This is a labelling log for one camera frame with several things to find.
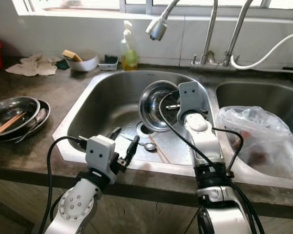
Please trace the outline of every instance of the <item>dish soap bottle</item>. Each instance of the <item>dish soap bottle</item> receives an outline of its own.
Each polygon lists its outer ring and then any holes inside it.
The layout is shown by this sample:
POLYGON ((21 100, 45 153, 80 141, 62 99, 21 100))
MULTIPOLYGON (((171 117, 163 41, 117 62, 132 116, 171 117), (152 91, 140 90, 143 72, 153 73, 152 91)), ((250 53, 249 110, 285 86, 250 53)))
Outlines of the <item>dish soap bottle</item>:
POLYGON ((124 24, 124 39, 121 41, 122 67, 126 71, 136 70, 138 67, 138 57, 134 49, 131 31, 129 30, 132 24, 127 20, 124 21, 124 24))

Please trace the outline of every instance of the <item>double sink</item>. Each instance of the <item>double sink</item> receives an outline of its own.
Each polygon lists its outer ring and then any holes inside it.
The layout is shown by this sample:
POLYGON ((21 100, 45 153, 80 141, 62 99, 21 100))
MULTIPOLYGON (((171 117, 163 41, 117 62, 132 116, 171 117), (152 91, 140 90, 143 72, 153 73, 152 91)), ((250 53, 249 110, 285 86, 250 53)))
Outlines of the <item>double sink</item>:
MULTIPOLYGON (((115 127, 122 131, 116 139, 115 151, 125 156, 130 144, 128 138, 139 135, 141 143, 154 140, 160 151, 148 152, 139 146, 130 168, 183 176, 194 176, 192 151, 173 132, 156 133, 148 130, 138 114, 138 102, 143 90, 156 80, 169 80, 176 84, 198 81, 206 98, 208 118, 213 124, 223 106, 261 106, 282 118, 293 133, 293 83, 277 75, 242 73, 204 73, 183 69, 161 71, 153 68, 138 71, 116 71, 98 75, 86 87, 53 134, 91 137, 106 135, 115 127)), ((216 133, 226 163, 234 151, 225 133, 216 133)), ((74 142, 58 144, 64 160, 85 162, 85 153, 74 142)), ((237 158, 232 170, 235 181, 247 184, 293 189, 293 142, 286 154, 269 163, 251 163, 237 158)))

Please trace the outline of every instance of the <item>white wall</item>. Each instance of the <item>white wall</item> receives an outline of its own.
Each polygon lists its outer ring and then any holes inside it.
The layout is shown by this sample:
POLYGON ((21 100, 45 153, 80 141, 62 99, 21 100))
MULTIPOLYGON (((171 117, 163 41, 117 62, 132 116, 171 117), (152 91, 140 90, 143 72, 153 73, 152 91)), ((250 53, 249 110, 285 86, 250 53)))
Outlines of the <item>white wall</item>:
MULTIPOLYGON (((162 41, 152 41, 145 33, 151 16, 131 19, 140 62, 189 66, 193 54, 200 57, 205 42, 208 18, 171 17, 162 41)), ((218 18, 210 44, 217 59, 222 59, 236 19, 218 18)), ((0 39, 5 55, 29 56, 45 53, 59 56, 64 49, 92 48, 101 54, 118 55, 123 36, 123 19, 81 17, 18 16, 11 0, 0 0, 0 39)), ((293 21, 246 19, 235 54, 240 63, 262 58, 276 43, 293 33, 293 21)), ((278 49, 263 65, 265 68, 293 66, 293 39, 278 49)))

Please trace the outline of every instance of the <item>plastic bag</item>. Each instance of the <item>plastic bag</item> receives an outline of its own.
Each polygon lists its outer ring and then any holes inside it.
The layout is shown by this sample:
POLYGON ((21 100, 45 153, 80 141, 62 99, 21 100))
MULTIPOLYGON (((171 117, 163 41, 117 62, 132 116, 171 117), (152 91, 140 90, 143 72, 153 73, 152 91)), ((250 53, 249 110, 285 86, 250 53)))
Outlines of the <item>plastic bag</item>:
MULTIPOLYGON (((259 106, 227 106, 219 110, 218 126, 239 132, 244 138, 240 158, 248 165, 263 165, 285 154, 285 143, 293 140, 293 134, 285 122, 275 114, 259 106)), ((236 150, 240 139, 227 134, 236 150)))

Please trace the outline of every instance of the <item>faucet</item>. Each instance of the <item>faucet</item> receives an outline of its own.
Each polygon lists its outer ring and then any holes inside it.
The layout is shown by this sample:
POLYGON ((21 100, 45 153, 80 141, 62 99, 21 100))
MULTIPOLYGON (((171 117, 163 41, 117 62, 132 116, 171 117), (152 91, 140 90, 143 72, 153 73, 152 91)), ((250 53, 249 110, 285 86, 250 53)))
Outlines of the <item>faucet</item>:
MULTIPOLYGON (((235 29, 234 29, 230 44, 228 46, 228 49, 225 52, 225 58, 224 58, 223 62, 216 62, 215 58, 214 58, 214 53, 212 51, 209 51, 210 40, 211 40, 211 36, 212 36, 213 30, 214 30, 214 25, 215 25, 216 15, 217 15, 217 8, 218 8, 218 0, 214 0, 214 6, 211 11, 209 28, 208 28, 208 32, 207 32, 207 36, 206 36, 206 40, 205 40, 203 53, 201 55, 201 59, 198 63, 196 63, 195 62, 196 55, 194 55, 194 59, 191 62, 191 67, 197 66, 197 65, 203 66, 206 63, 208 63, 209 65, 217 66, 218 68, 220 68, 219 64, 222 64, 224 68, 229 66, 230 57, 232 55, 236 40, 237 40, 238 35, 240 33, 240 30, 241 30, 244 18, 246 16, 247 10, 248 10, 250 4, 252 3, 252 1, 253 0, 247 0, 245 2, 245 4, 243 5, 243 7, 241 8, 237 24, 235 26, 235 29)), ((153 19, 152 22, 149 24, 149 26, 146 29, 146 33, 149 34, 149 36, 152 40, 161 40, 162 39, 162 37, 166 31, 166 28, 167 28, 166 21, 168 19, 168 16, 178 2, 179 2, 179 0, 173 0, 167 6, 167 8, 164 10, 164 12, 161 14, 161 16, 157 19, 153 19)))

